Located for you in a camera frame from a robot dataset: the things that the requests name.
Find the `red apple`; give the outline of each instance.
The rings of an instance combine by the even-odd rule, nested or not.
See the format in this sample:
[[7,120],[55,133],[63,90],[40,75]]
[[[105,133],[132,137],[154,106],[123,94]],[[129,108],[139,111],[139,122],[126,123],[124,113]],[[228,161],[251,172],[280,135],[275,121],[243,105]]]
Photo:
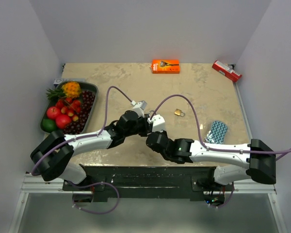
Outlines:
[[74,100],[73,102],[72,102],[72,104],[75,104],[76,106],[81,106],[81,101],[79,101],[79,100]]
[[68,111],[68,108],[66,106],[62,107],[61,112],[62,114],[66,114]]
[[74,115],[73,117],[72,117],[72,120],[73,121],[77,121],[79,119],[79,117],[77,116],[77,115]]
[[58,109],[62,109],[65,106],[64,105],[64,101],[63,100],[58,100],[55,106]]
[[68,115],[69,117],[72,117],[72,116],[74,115],[74,111],[73,111],[72,109],[69,109],[69,110],[67,111],[67,115]]
[[61,114],[56,118],[55,122],[59,129],[64,129],[68,124],[71,123],[71,118],[65,114]]
[[49,119],[55,120],[61,114],[60,110],[55,106],[50,107],[47,110],[47,116]]

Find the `gray tray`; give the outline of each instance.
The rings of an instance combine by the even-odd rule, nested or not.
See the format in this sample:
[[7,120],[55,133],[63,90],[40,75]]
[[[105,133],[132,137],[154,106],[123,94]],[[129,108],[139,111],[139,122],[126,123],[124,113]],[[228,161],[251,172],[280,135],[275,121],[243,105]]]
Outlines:
[[[59,85],[57,86],[57,88],[61,88],[61,87],[62,87],[65,83],[67,83],[67,82],[63,82],[63,83],[59,84]],[[85,83],[85,82],[78,82],[78,83],[80,84],[80,88],[81,88],[82,91],[84,91],[84,90],[88,90],[88,91],[93,92],[94,95],[95,95],[95,99],[94,99],[93,106],[92,106],[92,108],[91,108],[91,111],[89,112],[88,119],[87,119],[87,121],[86,121],[86,123],[85,123],[85,126],[84,126],[82,132],[81,132],[81,133],[84,133],[84,132],[86,131],[86,129],[87,129],[88,123],[89,123],[89,121],[91,120],[91,117],[92,117],[92,114],[93,114],[94,108],[95,108],[95,106],[96,106],[96,101],[97,101],[97,96],[98,96],[98,88],[97,88],[96,85],[91,84],[91,83]],[[55,106],[56,103],[57,103],[57,101],[54,101],[54,100],[51,100],[51,101],[48,103],[48,106],[47,106],[47,108],[46,108],[46,110],[45,110],[45,112],[44,112],[44,115],[43,115],[42,119],[41,119],[41,122],[40,122],[40,128],[41,128],[41,130],[42,130],[43,132],[45,132],[45,133],[48,133],[48,132],[46,132],[46,131],[43,130],[43,128],[42,128],[42,121],[43,121],[43,119],[47,119],[47,118],[48,118],[48,117],[47,117],[47,110],[48,110],[50,107]]]

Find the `pineapple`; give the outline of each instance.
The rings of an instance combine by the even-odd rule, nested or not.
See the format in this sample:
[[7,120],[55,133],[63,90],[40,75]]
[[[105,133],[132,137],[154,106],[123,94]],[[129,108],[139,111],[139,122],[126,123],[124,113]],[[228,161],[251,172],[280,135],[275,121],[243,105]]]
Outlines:
[[57,89],[48,89],[47,90],[47,96],[48,99],[58,99],[58,98],[77,98],[80,96],[82,90],[80,88],[80,85],[77,82],[68,82],[62,86],[62,88]]

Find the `cable clip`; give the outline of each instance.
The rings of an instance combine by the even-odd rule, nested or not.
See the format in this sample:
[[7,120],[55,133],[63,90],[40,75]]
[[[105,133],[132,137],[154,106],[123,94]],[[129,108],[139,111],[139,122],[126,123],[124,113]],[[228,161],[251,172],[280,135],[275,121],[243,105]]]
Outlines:
[[132,101],[130,102],[130,104],[131,104],[132,106],[135,106],[135,105],[136,105],[136,101],[133,101],[133,100],[132,100]]

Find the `beige table surface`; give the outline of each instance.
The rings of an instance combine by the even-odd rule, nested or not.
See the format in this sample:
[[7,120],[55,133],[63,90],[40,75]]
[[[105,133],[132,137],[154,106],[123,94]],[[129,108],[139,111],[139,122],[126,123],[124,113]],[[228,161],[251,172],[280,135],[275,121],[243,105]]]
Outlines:
[[[85,78],[98,87],[98,100],[87,132],[97,131],[104,120],[104,104],[109,86],[115,85],[132,100],[147,102],[146,112],[155,109],[167,96],[185,95],[194,105],[203,138],[214,120],[228,126],[225,144],[249,142],[243,115],[232,81],[211,68],[212,64],[181,64],[180,74],[152,74],[150,63],[67,63],[62,78]],[[119,119],[131,105],[113,89],[109,95],[108,121]],[[175,109],[185,117],[174,115]],[[198,139],[194,115],[188,103],[179,97],[168,100],[158,111],[165,119],[171,139]],[[217,166],[210,162],[177,165],[146,146],[146,138],[131,136],[108,150],[95,150],[72,158],[85,166]]]

